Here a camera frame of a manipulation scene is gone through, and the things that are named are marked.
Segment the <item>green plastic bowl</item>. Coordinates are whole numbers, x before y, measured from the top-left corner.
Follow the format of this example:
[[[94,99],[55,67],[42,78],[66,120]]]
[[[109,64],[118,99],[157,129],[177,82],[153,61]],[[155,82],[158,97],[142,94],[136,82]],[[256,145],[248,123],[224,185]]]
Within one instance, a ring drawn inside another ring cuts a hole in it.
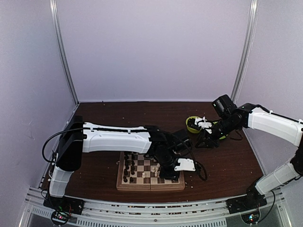
[[[198,134],[202,129],[201,126],[196,124],[196,120],[200,121],[202,118],[198,116],[190,116],[186,119],[187,130],[194,134]]]

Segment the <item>aluminium corner post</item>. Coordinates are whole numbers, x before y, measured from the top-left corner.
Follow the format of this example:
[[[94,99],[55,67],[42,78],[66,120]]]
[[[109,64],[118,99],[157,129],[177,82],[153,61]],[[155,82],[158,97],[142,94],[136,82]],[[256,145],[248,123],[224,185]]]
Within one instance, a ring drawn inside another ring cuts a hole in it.
[[[63,67],[63,72],[65,75],[65,78],[67,80],[68,88],[71,93],[73,102],[75,105],[79,104],[79,100],[76,94],[75,86],[71,78],[71,73],[66,57],[66,51],[64,48],[64,43],[63,43],[63,38],[62,38],[62,32],[61,32],[61,27],[60,27],[60,20],[59,20],[59,14],[58,14],[58,7],[57,7],[57,1],[56,0],[50,0],[50,9],[51,9],[51,14],[52,14],[52,19],[53,19],[53,25],[55,29],[55,34],[56,34],[56,39],[57,39],[57,44],[59,48],[59,55]]]
[[[257,12],[258,12],[258,0],[251,0],[241,59],[231,94],[231,100],[235,103],[239,98],[241,88],[244,82],[247,66],[248,66],[248,56],[253,44],[253,38],[255,34],[256,21],[257,21]]]

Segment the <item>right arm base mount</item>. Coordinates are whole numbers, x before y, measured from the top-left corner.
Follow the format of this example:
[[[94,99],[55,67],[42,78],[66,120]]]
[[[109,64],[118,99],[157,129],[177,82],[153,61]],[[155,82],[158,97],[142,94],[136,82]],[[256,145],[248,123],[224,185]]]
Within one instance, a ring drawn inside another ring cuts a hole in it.
[[[242,221],[253,225],[261,220],[260,207],[267,205],[267,200],[252,186],[246,190],[246,195],[228,199],[226,204],[230,214],[243,213]]]

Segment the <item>wooden chess board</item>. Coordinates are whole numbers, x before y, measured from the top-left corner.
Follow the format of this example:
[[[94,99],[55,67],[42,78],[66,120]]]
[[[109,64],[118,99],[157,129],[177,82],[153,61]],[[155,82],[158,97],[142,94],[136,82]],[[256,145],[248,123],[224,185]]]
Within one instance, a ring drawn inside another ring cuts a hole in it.
[[[118,173],[116,180],[116,188],[119,191],[138,191],[138,192],[165,192],[165,191],[181,191],[185,189],[185,180],[183,173],[180,173],[178,180],[166,180],[161,179],[159,176],[157,178],[142,178],[140,177],[140,172],[143,170],[143,166],[158,166],[154,159],[148,159],[143,156],[143,154],[138,154],[138,164],[137,164],[137,178],[136,183],[124,183],[123,182],[123,167],[124,167],[124,152],[120,153],[120,160],[117,162]]]

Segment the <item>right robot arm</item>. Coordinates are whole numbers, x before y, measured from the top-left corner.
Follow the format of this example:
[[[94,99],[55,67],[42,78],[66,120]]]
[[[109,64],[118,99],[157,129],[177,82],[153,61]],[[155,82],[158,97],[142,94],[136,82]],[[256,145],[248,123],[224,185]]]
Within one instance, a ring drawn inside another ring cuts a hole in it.
[[[254,208],[261,195],[298,179],[303,175],[303,122],[274,113],[261,105],[245,103],[238,107],[228,95],[223,95],[212,102],[220,117],[218,121],[195,118],[188,121],[188,126],[199,131],[196,148],[215,148],[220,138],[233,130],[250,128],[282,138],[297,147],[293,158],[272,173],[261,177],[243,197],[246,208]]]

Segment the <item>black chess pieces row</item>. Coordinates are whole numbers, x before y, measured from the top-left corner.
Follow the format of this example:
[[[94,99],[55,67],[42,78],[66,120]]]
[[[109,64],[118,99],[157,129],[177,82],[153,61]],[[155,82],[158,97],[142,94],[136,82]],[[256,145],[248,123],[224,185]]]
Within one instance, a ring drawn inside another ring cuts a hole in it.
[[[132,152],[124,153],[123,182],[136,183],[138,155]]]

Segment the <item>white chess pieces pile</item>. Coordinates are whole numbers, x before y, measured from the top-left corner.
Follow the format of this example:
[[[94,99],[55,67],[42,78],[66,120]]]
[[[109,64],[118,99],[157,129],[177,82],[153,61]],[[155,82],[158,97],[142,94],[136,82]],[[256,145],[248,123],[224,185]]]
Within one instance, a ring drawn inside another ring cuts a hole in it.
[[[140,172],[140,177],[142,178],[157,178],[160,173],[160,168],[158,166],[143,166]]]

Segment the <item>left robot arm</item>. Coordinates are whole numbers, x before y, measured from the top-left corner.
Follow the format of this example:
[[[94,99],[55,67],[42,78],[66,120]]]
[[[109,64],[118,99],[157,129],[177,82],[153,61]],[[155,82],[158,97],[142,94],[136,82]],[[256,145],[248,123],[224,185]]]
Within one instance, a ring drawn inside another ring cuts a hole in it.
[[[119,151],[144,154],[160,164],[160,177],[176,180],[180,171],[195,171],[194,161],[179,153],[190,148],[185,130],[170,133],[157,126],[113,127],[84,122],[75,116],[58,133],[59,145],[53,160],[49,201],[58,210],[68,206],[64,196],[71,175],[81,166],[83,153]]]

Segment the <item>right aluminium corner post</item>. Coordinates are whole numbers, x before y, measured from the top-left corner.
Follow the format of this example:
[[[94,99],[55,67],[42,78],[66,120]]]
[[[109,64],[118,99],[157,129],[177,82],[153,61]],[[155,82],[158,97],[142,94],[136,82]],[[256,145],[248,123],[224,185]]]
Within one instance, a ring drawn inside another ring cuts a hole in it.
[[[257,21],[257,12],[258,12],[258,0],[251,0],[241,59],[231,94],[231,100],[235,103],[239,98],[241,88],[244,82],[247,66],[248,66],[248,56],[253,44],[253,38],[255,34],[256,21]]]

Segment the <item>left aluminium corner post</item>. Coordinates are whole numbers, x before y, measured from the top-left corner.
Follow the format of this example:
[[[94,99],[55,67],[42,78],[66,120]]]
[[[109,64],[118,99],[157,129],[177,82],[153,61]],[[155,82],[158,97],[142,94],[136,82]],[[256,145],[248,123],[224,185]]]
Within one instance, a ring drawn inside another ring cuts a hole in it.
[[[62,32],[61,32],[61,27],[60,27],[60,20],[59,20],[59,14],[58,14],[58,7],[57,7],[57,1],[56,0],[50,0],[50,9],[51,9],[51,14],[52,14],[52,19],[53,19],[53,25],[55,29],[55,34],[56,34],[56,39],[57,39],[57,44],[59,48],[59,55],[63,67],[63,72],[65,75],[65,78],[67,80],[68,88],[71,93],[73,102],[75,105],[79,104],[79,100],[76,94],[75,86],[71,78],[71,73],[66,57],[66,51],[64,48],[64,43],[63,43],[63,38],[62,38]]]

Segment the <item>aluminium front rail frame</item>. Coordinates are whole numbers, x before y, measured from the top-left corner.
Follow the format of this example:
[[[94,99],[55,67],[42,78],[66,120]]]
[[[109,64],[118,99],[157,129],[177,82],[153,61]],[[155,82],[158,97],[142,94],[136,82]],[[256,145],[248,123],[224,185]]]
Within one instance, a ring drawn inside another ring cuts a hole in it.
[[[227,197],[205,201],[173,203],[123,203],[100,200],[84,200],[82,214],[73,214],[63,227],[293,227],[287,214],[285,199],[280,190],[266,195],[267,205],[259,210],[240,211],[231,214]],[[43,206],[41,190],[30,187],[17,227],[55,227],[50,220],[53,210]],[[265,218],[257,225],[246,224],[244,216],[260,211]]]

